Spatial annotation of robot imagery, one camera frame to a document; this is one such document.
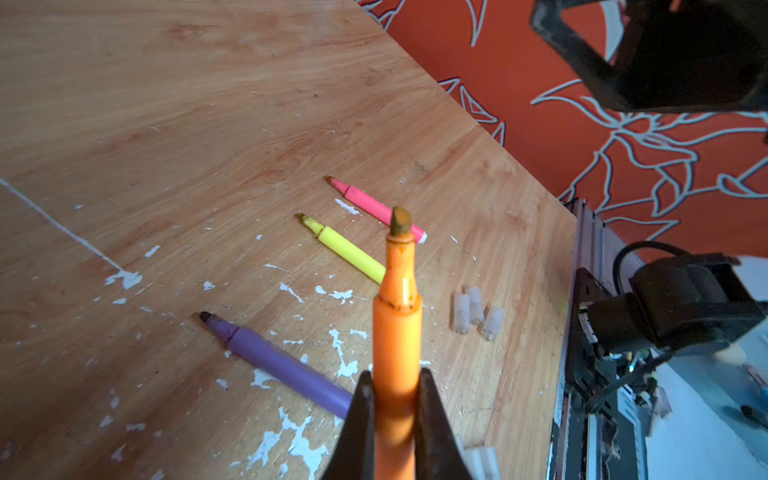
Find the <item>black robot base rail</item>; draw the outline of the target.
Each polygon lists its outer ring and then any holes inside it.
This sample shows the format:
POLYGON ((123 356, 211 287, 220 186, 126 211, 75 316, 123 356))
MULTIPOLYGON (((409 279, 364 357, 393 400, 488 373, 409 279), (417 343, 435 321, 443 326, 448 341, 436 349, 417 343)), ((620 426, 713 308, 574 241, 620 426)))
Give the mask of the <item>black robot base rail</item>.
POLYGON ((607 397, 601 410, 584 410, 594 391, 615 380, 626 358, 606 355, 588 322, 579 318, 586 304, 615 294, 612 265, 624 242, 584 200, 565 203, 574 214, 574 262, 562 358, 556 390, 547 477, 549 479, 646 479, 649 413, 625 386, 607 397))

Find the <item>yellow highlighter pen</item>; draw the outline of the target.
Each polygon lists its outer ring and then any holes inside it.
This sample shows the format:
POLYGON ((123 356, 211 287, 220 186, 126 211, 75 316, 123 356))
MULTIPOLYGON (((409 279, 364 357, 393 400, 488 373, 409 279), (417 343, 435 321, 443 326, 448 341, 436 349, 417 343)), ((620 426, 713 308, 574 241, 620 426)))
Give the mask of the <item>yellow highlighter pen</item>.
POLYGON ((330 226, 324 225, 303 213, 299 213, 297 217, 300 222, 314 234, 321 244, 377 284, 380 284, 383 281, 386 269, 372 256, 364 252, 351 241, 347 240, 330 226))

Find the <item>pink highlighter pen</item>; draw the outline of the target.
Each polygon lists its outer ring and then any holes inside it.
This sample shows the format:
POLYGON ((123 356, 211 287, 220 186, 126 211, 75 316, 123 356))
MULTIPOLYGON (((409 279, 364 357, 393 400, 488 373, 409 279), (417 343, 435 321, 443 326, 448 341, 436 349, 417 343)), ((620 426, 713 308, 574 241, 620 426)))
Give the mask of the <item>pink highlighter pen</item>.
POLYGON ((338 190, 345 199, 349 200, 356 207, 361 208, 377 220, 385 223, 387 226, 391 225, 392 209, 390 207, 379 202, 364 191, 335 177, 327 176, 326 180, 331 186, 338 190))

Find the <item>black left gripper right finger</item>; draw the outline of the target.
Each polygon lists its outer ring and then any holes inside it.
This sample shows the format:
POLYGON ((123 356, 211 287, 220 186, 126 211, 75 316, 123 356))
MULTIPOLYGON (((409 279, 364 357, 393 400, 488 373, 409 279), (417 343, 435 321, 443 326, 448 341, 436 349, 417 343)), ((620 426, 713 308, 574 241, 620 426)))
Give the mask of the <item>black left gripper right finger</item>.
POLYGON ((416 479, 472 478, 428 368, 419 374, 414 440, 416 479))

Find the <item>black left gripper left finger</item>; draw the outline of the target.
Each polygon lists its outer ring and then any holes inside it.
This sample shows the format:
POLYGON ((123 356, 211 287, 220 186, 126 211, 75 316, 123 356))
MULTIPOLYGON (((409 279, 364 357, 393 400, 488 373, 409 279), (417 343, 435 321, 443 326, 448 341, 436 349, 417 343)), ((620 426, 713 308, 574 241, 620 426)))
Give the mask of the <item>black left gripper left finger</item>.
POLYGON ((375 390, 364 371, 322 479, 371 480, 375 474, 375 390))

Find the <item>orange highlighter pen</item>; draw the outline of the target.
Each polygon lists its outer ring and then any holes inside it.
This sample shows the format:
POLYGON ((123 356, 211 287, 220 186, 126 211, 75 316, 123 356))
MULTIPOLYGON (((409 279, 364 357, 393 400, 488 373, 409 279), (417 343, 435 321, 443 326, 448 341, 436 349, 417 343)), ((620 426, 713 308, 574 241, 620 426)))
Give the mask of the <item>orange highlighter pen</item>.
POLYGON ((415 477, 423 314, 415 246, 410 213, 394 208, 386 236, 386 272, 373 303, 376 479, 415 477))

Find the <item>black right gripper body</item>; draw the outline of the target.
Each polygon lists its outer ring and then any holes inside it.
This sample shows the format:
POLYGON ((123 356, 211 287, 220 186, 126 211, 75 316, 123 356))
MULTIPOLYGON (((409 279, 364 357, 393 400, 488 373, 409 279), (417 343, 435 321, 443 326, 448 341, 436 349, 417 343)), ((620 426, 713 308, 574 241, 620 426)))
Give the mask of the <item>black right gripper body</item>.
POLYGON ((614 62, 563 19, 576 1, 537 1, 530 25, 608 109, 695 113, 767 108, 764 1, 629 1, 614 62))

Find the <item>purple highlighter pen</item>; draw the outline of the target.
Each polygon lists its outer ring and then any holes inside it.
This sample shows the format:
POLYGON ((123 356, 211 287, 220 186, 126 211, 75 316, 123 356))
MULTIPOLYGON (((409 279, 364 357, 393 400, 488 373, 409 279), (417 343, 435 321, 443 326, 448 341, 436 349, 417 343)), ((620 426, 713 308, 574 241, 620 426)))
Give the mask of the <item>purple highlighter pen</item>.
POLYGON ((346 418, 352 393, 245 326, 236 325, 207 311, 201 311, 199 318, 232 353, 339 419, 346 418))

